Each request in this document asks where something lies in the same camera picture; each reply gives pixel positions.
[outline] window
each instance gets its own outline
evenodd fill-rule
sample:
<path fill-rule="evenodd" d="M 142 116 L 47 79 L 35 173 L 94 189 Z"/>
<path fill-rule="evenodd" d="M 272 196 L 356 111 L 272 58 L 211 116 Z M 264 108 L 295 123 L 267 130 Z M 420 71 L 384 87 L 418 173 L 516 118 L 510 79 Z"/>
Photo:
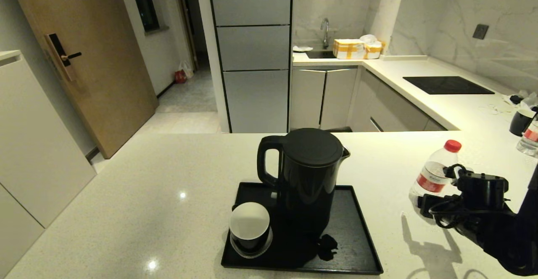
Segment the window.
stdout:
<path fill-rule="evenodd" d="M 144 25 L 144 30 L 150 32 L 159 29 L 159 21 L 157 20 L 157 14 L 153 7 L 152 0 L 136 0 L 136 6 L 138 12 L 140 12 L 140 18 Z"/>

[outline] white cabinet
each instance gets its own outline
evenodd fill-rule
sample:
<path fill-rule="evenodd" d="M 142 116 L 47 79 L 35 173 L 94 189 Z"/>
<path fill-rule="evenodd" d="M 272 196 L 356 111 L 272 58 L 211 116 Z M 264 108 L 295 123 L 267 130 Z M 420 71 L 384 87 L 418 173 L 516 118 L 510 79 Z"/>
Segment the white cabinet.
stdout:
<path fill-rule="evenodd" d="M 286 133 L 288 70 L 223 75 L 233 133 Z"/>
<path fill-rule="evenodd" d="M 290 94 L 290 130 L 319 128 L 325 71 L 293 70 Z"/>
<path fill-rule="evenodd" d="M 379 85 L 371 117 L 384 132 L 423 131 L 428 117 L 385 83 Z"/>
<path fill-rule="evenodd" d="M 287 70 L 290 26 L 217 27 L 222 70 Z"/>
<path fill-rule="evenodd" d="M 368 70 L 361 73 L 350 123 L 353 132 L 446 130 Z"/>
<path fill-rule="evenodd" d="M 381 81 L 366 70 L 361 71 L 361 82 L 353 103 L 350 128 L 353 132 L 377 132 L 371 122 L 371 106 L 376 104 L 375 93 Z"/>
<path fill-rule="evenodd" d="M 1 185 L 0 216 L 0 278 L 3 278 L 44 229 Z"/>
<path fill-rule="evenodd" d="M 19 51 L 0 53 L 0 184 L 47 227 L 95 176 Z"/>
<path fill-rule="evenodd" d="M 293 70 L 290 129 L 347 126 L 357 68 L 328 68 Z"/>
<path fill-rule="evenodd" d="M 430 118 L 424 131 L 446 131 L 446 128 Z"/>
<path fill-rule="evenodd" d="M 217 26 L 290 24 L 291 0 L 213 0 Z"/>
<path fill-rule="evenodd" d="M 346 126 L 356 76 L 356 68 L 327 71 L 321 110 L 321 130 Z"/>

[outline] black electric kettle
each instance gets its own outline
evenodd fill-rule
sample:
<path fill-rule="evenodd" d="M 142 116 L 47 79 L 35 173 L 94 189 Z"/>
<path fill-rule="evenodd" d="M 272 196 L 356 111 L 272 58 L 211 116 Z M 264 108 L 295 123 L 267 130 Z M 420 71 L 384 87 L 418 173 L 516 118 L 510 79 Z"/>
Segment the black electric kettle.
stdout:
<path fill-rule="evenodd" d="M 278 178 L 265 170 L 265 153 L 279 151 Z M 348 149 L 333 134 L 302 128 L 284 137 L 264 137 L 258 147 L 258 177 L 277 191 L 277 206 L 288 223 L 304 233 L 319 236 L 331 212 L 340 163 Z"/>

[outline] door handle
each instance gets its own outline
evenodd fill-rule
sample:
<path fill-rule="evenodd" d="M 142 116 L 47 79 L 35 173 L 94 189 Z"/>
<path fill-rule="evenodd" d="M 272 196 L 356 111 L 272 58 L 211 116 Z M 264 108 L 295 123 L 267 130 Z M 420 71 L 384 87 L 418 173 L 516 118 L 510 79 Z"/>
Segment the door handle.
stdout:
<path fill-rule="evenodd" d="M 370 122 L 375 126 L 375 128 L 379 132 L 384 132 L 384 130 L 381 128 L 381 126 L 379 126 L 379 124 L 377 124 L 377 122 L 372 117 L 370 117 Z"/>
<path fill-rule="evenodd" d="M 69 60 L 74 57 L 81 56 L 82 53 L 78 52 L 71 55 L 67 55 L 56 33 L 46 34 L 45 40 L 47 41 L 48 46 L 52 50 L 52 55 L 56 59 L 56 62 L 59 65 L 58 67 L 60 67 L 59 70 L 63 74 L 65 74 L 65 78 L 69 82 L 76 80 L 75 70 L 73 69 L 73 66 L 71 66 L 71 62 Z"/>
<path fill-rule="evenodd" d="M 81 56 L 82 53 L 73 53 L 71 55 L 60 55 L 60 58 L 62 59 L 62 61 L 68 61 L 72 58 L 75 58 L 75 57 L 78 57 L 78 56 Z"/>

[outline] kettle lid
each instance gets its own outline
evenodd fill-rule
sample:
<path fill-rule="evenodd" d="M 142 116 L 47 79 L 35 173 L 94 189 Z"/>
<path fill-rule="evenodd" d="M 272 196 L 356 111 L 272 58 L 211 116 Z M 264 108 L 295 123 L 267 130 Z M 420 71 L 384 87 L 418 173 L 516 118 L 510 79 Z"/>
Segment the kettle lid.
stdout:
<path fill-rule="evenodd" d="M 286 156 L 305 166 L 328 166 L 342 158 L 344 147 L 333 134 L 315 128 L 293 130 L 282 147 Z"/>

